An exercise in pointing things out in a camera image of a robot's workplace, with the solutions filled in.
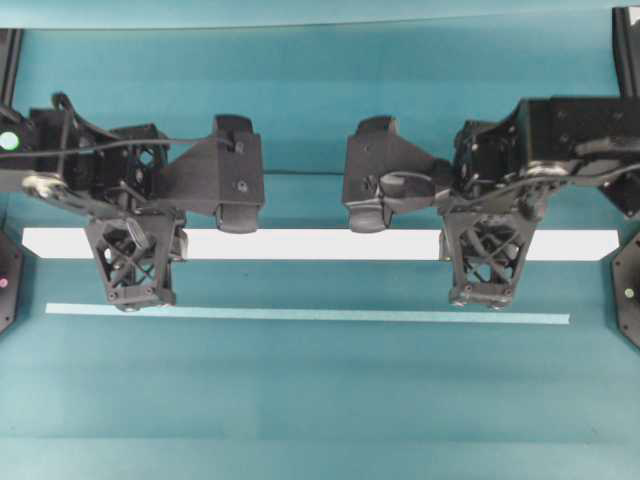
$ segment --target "teal background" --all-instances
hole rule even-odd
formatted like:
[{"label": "teal background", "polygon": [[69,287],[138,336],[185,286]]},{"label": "teal background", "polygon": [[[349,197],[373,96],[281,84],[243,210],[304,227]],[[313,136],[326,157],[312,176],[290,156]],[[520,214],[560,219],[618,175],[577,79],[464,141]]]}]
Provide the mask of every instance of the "teal background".
[{"label": "teal background", "polygon": [[[491,2],[500,15],[31,30],[14,106],[63,90],[101,126],[154,121],[175,137],[208,133],[216,113],[248,115],[271,172],[261,225],[344,228],[336,173],[366,116],[394,114],[402,135],[450,157],[466,118],[500,119],[520,97],[617,95],[606,5],[539,4],[553,12]],[[33,5],[9,18],[39,15]],[[16,239],[84,224],[19,194],[3,202]],[[422,212],[395,228],[439,225]],[[589,190],[559,194],[543,228],[634,230]],[[439,262],[174,272],[185,306],[451,310]],[[84,317],[45,315],[47,302],[103,303],[93,263],[27,259],[19,319],[0,338],[0,478],[640,478],[640,355],[615,327],[607,261],[527,264],[504,314],[570,313],[568,326]]]}]

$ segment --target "black cable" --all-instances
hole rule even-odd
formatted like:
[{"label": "black cable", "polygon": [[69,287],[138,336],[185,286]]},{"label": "black cable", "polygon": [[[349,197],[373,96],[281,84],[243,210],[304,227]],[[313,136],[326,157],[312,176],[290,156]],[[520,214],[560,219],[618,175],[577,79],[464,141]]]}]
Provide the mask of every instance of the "black cable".
[{"label": "black cable", "polygon": [[498,190],[494,190],[492,192],[485,193],[484,195],[480,195],[479,197],[473,199],[466,199],[462,197],[455,197],[454,204],[462,204],[462,205],[474,205],[480,202],[486,202],[494,197],[499,197],[505,193],[508,193],[512,190],[516,190],[518,188],[526,187],[527,185],[535,185],[536,183],[547,183],[547,182],[560,182],[560,183],[570,183],[577,182],[580,180],[595,180],[597,182],[605,182],[609,178],[617,177],[624,173],[632,172],[634,170],[640,170],[640,163],[635,163],[633,165],[627,165],[626,167],[614,168],[613,170],[609,170],[608,172],[592,174],[592,175],[543,175],[538,177],[530,177],[522,180],[518,180],[513,182],[511,185],[500,188]]},{"label": "black cable", "polygon": [[[132,138],[127,140],[116,140],[115,142],[100,143],[98,145],[87,145],[86,147],[66,148],[60,150],[41,150],[36,152],[17,152],[17,153],[0,153],[0,160],[3,158],[39,158],[53,157],[56,155],[74,155],[78,153],[94,152],[98,150],[107,150],[109,148],[130,147],[130,146],[146,146],[146,145],[193,145],[194,143],[206,140],[203,138]],[[235,144],[224,138],[216,137],[216,141],[223,145],[234,148]]]}]

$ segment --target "white strip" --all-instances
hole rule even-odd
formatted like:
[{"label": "white strip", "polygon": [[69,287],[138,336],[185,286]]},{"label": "white strip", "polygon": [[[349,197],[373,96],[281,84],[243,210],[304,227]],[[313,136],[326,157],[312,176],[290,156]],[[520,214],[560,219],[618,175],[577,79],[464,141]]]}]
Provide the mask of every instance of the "white strip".
[{"label": "white strip", "polygon": [[47,303],[46,313],[134,317],[243,320],[320,320],[346,322],[501,323],[569,325],[568,313],[429,312],[411,310],[326,310],[278,308],[152,307],[125,313],[111,305]]},{"label": "white strip", "polygon": [[639,7],[629,7],[629,23],[633,27],[638,20],[640,20],[640,8]]},{"label": "white strip", "polygon": [[[191,260],[437,260],[439,230],[258,230],[232,235],[186,229]],[[88,259],[81,228],[25,228],[22,244],[41,258]],[[538,230],[528,260],[598,261],[618,248],[616,230]]]}]

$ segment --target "green led light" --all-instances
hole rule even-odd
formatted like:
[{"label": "green led light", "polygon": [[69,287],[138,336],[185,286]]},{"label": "green led light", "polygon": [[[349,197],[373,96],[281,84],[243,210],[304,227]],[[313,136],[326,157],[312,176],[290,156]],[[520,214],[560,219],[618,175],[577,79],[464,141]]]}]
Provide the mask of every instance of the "green led light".
[{"label": "green led light", "polygon": [[0,148],[3,150],[13,151],[20,146],[20,137],[14,132],[0,133]]}]

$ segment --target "cable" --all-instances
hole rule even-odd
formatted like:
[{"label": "cable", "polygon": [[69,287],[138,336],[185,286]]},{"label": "cable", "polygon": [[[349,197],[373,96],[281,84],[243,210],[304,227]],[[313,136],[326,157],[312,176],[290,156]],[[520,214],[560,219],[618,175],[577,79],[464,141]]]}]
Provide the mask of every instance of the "cable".
[{"label": "cable", "polygon": [[[0,153],[0,160],[4,158],[40,158],[53,157],[56,155],[74,155],[78,153],[107,150],[109,148],[130,147],[135,145],[193,145],[210,137],[202,138],[132,138],[128,140],[117,140],[115,142],[101,143],[98,145],[87,145],[86,147],[67,148],[61,150],[41,150],[36,152]],[[216,137],[218,143],[234,148],[235,144],[224,138]]]},{"label": "cable", "polygon": [[461,203],[462,205],[474,205],[476,203],[485,202],[494,197],[499,197],[512,190],[526,187],[527,185],[535,185],[536,183],[545,183],[545,182],[570,183],[570,182],[577,182],[580,180],[595,180],[598,182],[599,181],[605,182],[609,178],[617,177],[618,175],[632,172],[634,170],[640,170],[640,163],[627,165],[626,167],[614,168],[613,170],[609,170],[608,172],[598,173],[593,175],[564,175],[564,176],[545,175],[545,176],[539,176],[539,177],[525,178],[525,179],[513,182],[511,185],[507,187],[503,187],[499,190],[494,190],[492,192],[485,193],[484,195],[480,195],[479,197],[476,197],[474,199],[456,197],[456,201],[454,203]]}]

